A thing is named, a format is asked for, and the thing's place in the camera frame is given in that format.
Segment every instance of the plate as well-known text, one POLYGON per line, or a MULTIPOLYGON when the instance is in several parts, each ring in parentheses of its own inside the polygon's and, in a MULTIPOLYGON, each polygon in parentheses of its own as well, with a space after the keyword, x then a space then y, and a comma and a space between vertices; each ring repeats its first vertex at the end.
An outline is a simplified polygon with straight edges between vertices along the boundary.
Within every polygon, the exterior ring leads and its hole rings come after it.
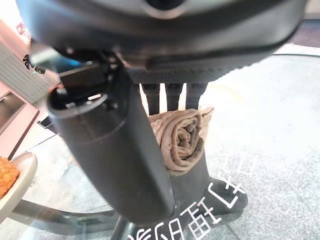
POLYGON ((10 215, 25 195, 34 179, 38 166, 37 157, 32 152, 25 152, 11 162, 20 171, 20 175, 6 195, 0 199, 0 223, 10 215))

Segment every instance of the wall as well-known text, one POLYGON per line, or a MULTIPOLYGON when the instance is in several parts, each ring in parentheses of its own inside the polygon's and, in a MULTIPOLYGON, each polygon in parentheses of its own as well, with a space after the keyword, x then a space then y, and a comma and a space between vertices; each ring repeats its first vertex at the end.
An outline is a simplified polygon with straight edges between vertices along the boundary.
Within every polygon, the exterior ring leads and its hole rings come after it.
POLYGON ((306 6, 306 15, 320 17, 320 1, 319 0, 309 0, 306 6))
POLYGON ((13 26, 2 21, 0 15, 0 81, 20 93, 33 104, 45 96, 48 90, 60 82, 58 75, 50 70, 34 74, 27 70, 22 59, 29 54, 29 45, 15 32, 13 26))
MULTIPOLYGON (((20 97, 16 92, 0 81, 0 96, 3 96, 8 91, 11 91, 20 97)), ((0 156, 5 158, 13 156, 38 114, 39 111, 31 104, 27 103, 24 106, 20 113, 0 135, 0 156)))

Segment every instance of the floor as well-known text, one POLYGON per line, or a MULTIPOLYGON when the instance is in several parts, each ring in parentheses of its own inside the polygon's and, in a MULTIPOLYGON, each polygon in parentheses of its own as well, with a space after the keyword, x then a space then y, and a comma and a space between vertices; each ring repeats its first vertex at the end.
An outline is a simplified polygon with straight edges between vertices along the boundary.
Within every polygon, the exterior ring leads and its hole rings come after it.
MULTIPOLYGON (((320 55, 318 48, 286 48, 280 53, 320 55)), ((234 221, 222 216, 228 223, 202 239, 320 239, 319 66, 316 57, 273 56, 209 84, 200 99, 201 107, 215 108, 206 139, 208 169, 213 177, 228 174, 242 183, 249 204, 234 221)), ((59 136, 31 151, 38 170, 23 199, 71 212, 110 209, 59 136)), ((111 234, 61 236, 9 218, 0 225, 6 240, 107 240, 111 234)), ((195 239, 189 229, 184 237, 195 239)))

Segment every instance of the orange food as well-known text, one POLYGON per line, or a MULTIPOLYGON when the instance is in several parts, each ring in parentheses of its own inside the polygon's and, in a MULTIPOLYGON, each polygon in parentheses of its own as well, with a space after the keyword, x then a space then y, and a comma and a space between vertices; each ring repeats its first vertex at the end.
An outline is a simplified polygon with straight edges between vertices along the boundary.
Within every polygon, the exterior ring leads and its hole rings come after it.
POLYGON ((17 167, 8 159, 0 157, 0 199, 9 191, 18 177, 17 167))

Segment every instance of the rolled cloth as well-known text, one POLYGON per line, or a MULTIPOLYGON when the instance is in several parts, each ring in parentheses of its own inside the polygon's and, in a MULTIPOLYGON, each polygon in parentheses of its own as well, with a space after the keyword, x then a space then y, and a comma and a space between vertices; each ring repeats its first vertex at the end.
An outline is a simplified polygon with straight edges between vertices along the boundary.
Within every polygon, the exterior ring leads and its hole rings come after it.
POLYGON ((213 108, 168 111, 149 117, 171 175, 187 173, 204 154, 213 108))

